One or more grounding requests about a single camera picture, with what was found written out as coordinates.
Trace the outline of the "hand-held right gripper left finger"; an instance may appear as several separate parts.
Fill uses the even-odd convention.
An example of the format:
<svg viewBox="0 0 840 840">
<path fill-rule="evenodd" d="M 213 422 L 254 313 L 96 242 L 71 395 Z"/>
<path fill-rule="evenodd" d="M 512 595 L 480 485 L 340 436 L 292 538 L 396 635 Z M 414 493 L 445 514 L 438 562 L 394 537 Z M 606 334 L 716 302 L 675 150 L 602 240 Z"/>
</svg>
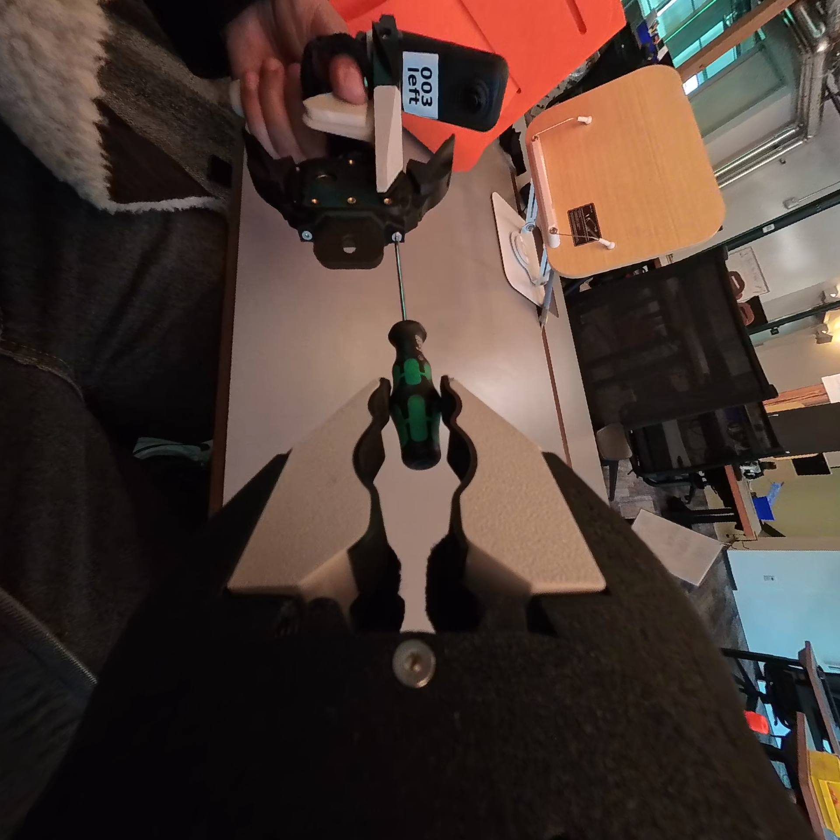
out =
<svg viewBox="0 0 840 840">
<path fill-rule="evenodd" d="M 387 380 L 374 379 L 288 453 L 231 592 L 325 598 L 348 618 L 402 618 L 401 564 L 375 487 L 390 394 Z"/>
</svg>

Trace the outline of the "green handled screwdriver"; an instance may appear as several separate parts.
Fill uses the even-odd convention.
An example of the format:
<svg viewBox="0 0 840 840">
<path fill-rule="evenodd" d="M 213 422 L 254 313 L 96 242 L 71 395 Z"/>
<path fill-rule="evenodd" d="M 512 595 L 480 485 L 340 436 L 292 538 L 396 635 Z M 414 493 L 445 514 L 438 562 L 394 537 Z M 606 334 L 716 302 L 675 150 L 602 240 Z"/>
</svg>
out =
<svg viewBox="0 0 840 840">
<path fill-rule="evenodd" d="M 400 443 L 402 462 L 409 469 L 435 467 L 441 457 L 439 444 L 440 395 L 424 344 L 423 325 L 406 317 L 406 298 L 400 254 L 401 233 L 394 233 L 395 264 L 401 319 L 388 332 L 395 351 L 392 367 L 390 412 Z"/>
</svg>

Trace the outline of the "white paper sheet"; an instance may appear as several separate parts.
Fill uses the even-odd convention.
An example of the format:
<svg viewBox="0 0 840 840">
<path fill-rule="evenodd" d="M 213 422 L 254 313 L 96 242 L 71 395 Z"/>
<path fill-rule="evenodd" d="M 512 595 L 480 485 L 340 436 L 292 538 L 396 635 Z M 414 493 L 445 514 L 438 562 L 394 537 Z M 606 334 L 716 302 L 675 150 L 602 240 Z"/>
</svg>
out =
<svg viewBox="0 0 840 840">
<path fill-rule="evenodd" d="M 705 580 L 723 550 L 718 540 L 645 509 L 636 515 L 632 530 L 670 574 L 692 586 Z"/>
</svg>

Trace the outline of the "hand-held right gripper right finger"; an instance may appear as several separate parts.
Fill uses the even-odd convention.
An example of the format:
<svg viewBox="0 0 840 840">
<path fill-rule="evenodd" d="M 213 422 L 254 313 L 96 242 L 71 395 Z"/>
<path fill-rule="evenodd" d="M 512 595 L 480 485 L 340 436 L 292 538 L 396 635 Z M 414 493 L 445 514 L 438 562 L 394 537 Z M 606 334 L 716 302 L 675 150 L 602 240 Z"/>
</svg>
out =
<svg viewBox="0 0 840 840">
<path fill-rule="evenodd" d="M 427 616 L 527 618 L 534 599 L 605 593 L 552 471 L 563 462 L 458 380 L 444 376 L 440 394 L 458 484 L 427 561 Z"/>
</svg>

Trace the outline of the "orange fabric bag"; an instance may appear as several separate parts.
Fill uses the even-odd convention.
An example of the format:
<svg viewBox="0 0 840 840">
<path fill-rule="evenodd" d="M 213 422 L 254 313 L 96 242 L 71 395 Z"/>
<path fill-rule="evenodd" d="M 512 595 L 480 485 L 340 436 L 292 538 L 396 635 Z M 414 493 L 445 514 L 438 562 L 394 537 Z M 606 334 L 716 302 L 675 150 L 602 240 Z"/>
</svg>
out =
<svg viewBox="0 0 840 840">
<path fill-rule="evenodd" d="M 401 30 L 497 53 L 509 69 L 499 120 L 489 132 L 447 129 L 413 115 L 404 129 L 435 152 L 456 136 L 454 172 L 467 172 L 485 148 L 594 55 L 626 18 L 620 1 L 331 1 L 356 34 L 383 14 Z"/>
</svg>

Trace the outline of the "person's left hand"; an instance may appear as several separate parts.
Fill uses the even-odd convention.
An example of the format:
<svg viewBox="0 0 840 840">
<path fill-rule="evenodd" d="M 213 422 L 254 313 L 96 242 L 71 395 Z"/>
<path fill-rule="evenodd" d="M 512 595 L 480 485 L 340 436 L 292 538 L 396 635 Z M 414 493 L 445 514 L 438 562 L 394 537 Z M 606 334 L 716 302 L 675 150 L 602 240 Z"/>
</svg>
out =
<svg viewBox="0 0 840 840">
<path fill-rule="evenodd" d="M 301 58 L 315 38 L 347 33 L 327 1 L 254 2 L 224 29 L 248 131 L 274 158 L 319 158 L 327 137 L 303 121 Z"/>
</svg>

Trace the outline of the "white stand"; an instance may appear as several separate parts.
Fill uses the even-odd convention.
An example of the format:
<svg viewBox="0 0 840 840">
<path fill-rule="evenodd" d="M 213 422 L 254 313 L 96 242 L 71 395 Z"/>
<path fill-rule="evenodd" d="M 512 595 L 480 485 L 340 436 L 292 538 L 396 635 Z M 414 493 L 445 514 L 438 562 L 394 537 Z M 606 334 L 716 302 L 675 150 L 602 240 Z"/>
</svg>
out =
<svg viewBox="0 0 840 840">
<path fill-rule="evenodd" d="M 497 226 L 502 267 L 513 290 L 533 303 L 539 326 L 544 329 L 553 304 L 554 273 L 548 252 L 536 237 L 539 204 L 536 189 L 530 185 L 527 211 L 521 217 L 498 193 L 490 197 Z"/>
</svg>

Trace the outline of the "black mesh office chair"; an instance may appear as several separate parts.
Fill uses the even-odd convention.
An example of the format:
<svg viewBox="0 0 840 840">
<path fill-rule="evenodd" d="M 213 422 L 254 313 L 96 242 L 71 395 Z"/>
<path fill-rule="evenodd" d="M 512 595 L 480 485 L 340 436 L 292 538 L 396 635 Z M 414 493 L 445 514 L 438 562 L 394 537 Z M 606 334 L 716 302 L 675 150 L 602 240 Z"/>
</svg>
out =
<svg viewBox="0 0 840 840">
<path fill-rule="evenodd" d="M 712 248 L 567 299 L 595 430 L 617 425 L 643 478 L 672 479 L 784 454 L 776 398 L 726 263 Z"/>
</svg>

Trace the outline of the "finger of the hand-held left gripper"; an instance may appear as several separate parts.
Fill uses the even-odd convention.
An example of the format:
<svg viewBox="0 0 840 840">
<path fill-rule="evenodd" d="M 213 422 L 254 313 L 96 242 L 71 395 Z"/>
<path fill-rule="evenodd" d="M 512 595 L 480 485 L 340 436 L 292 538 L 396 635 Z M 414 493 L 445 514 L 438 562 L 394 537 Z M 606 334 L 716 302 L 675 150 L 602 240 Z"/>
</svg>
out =
<svg viewBox="0 0 840 840">
<path fill-rule="evenodd" d="M 375 189 L 387 193 L 403 173 L 403 100 L 399 87 L 374 88 Z"/>
</svg>

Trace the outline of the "tilted wooden board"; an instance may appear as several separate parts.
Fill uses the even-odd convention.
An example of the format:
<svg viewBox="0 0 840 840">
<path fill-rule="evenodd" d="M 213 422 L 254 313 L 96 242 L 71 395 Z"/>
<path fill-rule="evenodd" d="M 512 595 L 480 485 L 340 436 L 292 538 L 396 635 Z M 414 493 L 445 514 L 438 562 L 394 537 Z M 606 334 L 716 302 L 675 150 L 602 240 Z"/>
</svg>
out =
<svg viewBox="0 0 840 840">
<path fill-rule="evenodd" d="M 526 152 L 548 261 L 580 279 L 707 242 L 726 207 L 679 73 L 651 65 L 546 109 Z"/>
</svg>

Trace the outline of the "yellow plastic bin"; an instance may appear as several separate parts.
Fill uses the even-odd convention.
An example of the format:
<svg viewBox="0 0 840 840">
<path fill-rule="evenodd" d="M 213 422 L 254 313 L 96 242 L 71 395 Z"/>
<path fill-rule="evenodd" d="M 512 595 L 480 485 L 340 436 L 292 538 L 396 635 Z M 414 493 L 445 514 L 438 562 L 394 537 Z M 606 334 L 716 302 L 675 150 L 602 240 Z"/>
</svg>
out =
<svg viewBox="0 0 840 840">
<path fill-rule="evenodd" d="M 839 759 L 835 754 L 808 749 L 808 784 L 826 835 L 839 837 Z"/>
</svg>

